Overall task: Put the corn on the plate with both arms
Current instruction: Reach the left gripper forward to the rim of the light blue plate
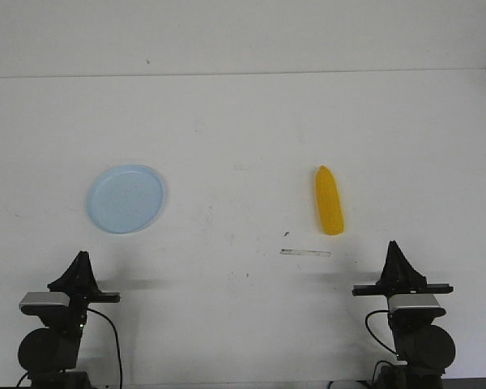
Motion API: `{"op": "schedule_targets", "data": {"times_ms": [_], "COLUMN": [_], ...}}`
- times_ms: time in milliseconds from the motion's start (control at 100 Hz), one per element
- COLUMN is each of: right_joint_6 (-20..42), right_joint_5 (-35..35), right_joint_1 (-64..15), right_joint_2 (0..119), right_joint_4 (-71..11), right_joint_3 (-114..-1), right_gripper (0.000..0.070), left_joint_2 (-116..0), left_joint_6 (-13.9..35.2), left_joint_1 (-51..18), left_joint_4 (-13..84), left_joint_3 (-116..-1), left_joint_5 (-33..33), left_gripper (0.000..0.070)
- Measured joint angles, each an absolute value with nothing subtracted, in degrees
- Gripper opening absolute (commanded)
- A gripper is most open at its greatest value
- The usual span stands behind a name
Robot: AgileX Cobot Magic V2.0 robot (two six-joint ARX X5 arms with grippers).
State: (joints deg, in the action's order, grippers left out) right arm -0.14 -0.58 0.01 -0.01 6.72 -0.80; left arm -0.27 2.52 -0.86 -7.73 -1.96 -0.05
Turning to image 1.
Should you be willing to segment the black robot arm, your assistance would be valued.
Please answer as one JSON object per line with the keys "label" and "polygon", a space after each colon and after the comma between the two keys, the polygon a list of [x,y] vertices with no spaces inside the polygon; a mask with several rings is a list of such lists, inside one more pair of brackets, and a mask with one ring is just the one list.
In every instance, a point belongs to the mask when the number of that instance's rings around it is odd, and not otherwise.
{"label": "black robot arm", "polygon": [[[383,296],[384,310],[365,315],[368,333],[386,351],[396,356],[396,364],[378,361],[369,388],[443,388],[442,375],[456,357],[451,335],[433,321],[446,315],[436,295],[454,291],[450,284],[431,284],[407,260],[395,241],[388,244],[386,261],[379,280],[372,285],[356,285],[355,297]],[[370,319],[385,314],[392,333],[391,348],[374,334]]]}
{"label": "black robot arm", "polygon": [[25,370],[23,378],[31,388],[91,388],[85,371],[77,371],[79,348],[89,313],[104,318],[112,327],[119,370],[123,370],[118,331],[105,314],[91,309],[91,304],[115,304],[121,300],[117,292],[100,290],[92,270],[90,255],[80,251],[70,266],[46,291],[28,292],[19,303],[19,310],[36,316],[43,327],[28,333],[20,342],[18,361]]}

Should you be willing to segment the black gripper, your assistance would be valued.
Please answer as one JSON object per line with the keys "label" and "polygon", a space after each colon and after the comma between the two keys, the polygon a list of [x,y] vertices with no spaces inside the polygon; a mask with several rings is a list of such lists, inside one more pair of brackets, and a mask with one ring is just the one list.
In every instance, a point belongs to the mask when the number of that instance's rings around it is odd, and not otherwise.
{"label": "black gripper", "polygon": [[[398,267],[395,248],[397,247]],[[423,288],[389,288],[381,285],[355,285],[352,289],[354,297],[384,296],[391,297],[398,294],[449,294],[454,287],[449,284],[428,284],[426,277],[421,275],[407,260],[396,241],[390,241],[386,261],[382,269],[379,284],[393,284],[399,279],[407,286],[424,286]]]}
{"label": "black gripper", "polygon": [[[83,286],[82,265],[87,291],[80,290]],[[80,251],[71,265],[55,281],[47,284],[50,292],[64,292],[70,298],[67,319],[84,320],[87,308],[91,304],[115,304],[120,302],[120,293],[101,292],[92,270],[90,255],[87,251]]]}

